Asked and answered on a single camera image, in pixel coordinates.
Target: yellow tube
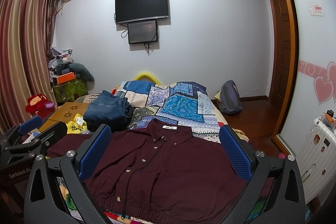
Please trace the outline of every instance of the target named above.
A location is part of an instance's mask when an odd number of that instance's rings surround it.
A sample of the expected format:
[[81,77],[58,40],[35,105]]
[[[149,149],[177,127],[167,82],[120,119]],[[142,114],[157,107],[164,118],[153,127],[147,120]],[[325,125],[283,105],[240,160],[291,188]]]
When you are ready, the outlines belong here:
[[159,80],[157,80],[156,77],[153,74],[151,74],[149,72],[146,72],[146,71],[139,73],[134,78],[134,80],[141,80],[142,78],[145,78],[145,77],[148,78],[149,80],[151,80],[153,83],[161,85],[161,83],[159,82]]

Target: black monitor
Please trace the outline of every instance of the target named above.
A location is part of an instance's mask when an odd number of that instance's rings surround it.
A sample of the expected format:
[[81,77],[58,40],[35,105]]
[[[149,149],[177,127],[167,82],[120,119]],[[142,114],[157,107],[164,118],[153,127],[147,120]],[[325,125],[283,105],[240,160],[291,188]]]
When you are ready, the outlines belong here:
[[128,43],[156,42],[158,27],[156,20],[128,24]]
[[115,0],[116,24],[168,17],[168,0]]

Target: plush toy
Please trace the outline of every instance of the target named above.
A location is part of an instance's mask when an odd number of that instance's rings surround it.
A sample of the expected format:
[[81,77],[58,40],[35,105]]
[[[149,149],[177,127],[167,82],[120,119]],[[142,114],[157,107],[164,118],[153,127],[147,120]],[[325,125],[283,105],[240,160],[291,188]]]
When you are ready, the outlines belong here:
[[48,101],[44,94],[33,95],[28,98],[28,105],[26,106],[26,112],[30,114],[37,114],[42,119],[47,117],[55,110],[55,104]]

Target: backpack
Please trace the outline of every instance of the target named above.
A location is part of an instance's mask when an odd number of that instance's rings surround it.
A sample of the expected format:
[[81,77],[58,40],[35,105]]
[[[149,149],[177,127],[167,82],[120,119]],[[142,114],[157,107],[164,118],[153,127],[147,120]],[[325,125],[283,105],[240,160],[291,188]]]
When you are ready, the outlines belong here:
[[243,109],[236,84],[233,80],[227,81],[222,86],[219,98],[219,110],[224,114],[237,114]]

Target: colorful blanket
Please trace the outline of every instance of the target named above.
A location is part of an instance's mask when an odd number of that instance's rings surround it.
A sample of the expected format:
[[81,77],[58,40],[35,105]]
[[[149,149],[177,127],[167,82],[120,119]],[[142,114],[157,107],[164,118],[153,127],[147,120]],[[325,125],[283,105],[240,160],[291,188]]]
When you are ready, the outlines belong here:
[[157,118],[192,128],[195,136],[218,140],[219,126],[206,88],[195,82],[163,86],[147,81],[122,82],[116,95],[127,97],[135,110],[130,128],[146,127]]

